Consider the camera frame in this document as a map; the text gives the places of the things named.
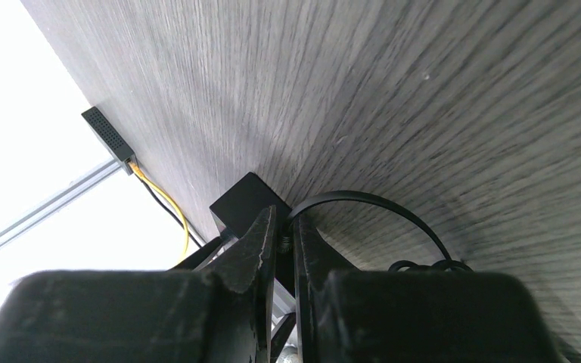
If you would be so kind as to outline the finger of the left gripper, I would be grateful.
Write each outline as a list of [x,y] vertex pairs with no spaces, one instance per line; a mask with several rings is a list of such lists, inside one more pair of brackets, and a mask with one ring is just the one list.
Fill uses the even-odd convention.
[[183,261],[171,268],[171,271],[195,271],[206,266],[213,258],[217,257],[220,250],[226,245],[226,240],[221,237],[212,239],[199,250],[186,257]]

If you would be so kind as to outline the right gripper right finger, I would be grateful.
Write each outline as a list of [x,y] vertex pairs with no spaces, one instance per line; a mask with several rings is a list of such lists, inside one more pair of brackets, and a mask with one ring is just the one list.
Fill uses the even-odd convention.
[[489,272],[362,271],[293,225],[305,362],[560,362],[527,288]]

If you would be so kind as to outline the black ribbed network switch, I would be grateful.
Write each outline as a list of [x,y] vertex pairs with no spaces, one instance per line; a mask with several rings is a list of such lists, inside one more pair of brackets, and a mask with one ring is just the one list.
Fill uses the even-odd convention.
[[238,292],[259,273],[295,294],[294,263],[276,251],[278,229],[291,208],[254,172],[247,173],[210,205],[220,237],[231,243],[205,268]]

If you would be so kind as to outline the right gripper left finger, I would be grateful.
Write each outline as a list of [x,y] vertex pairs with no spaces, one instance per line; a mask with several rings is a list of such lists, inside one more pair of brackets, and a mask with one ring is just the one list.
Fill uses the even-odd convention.
[[276,210],[197,271],[43,271],[0,308],[0,362],[268,362]]

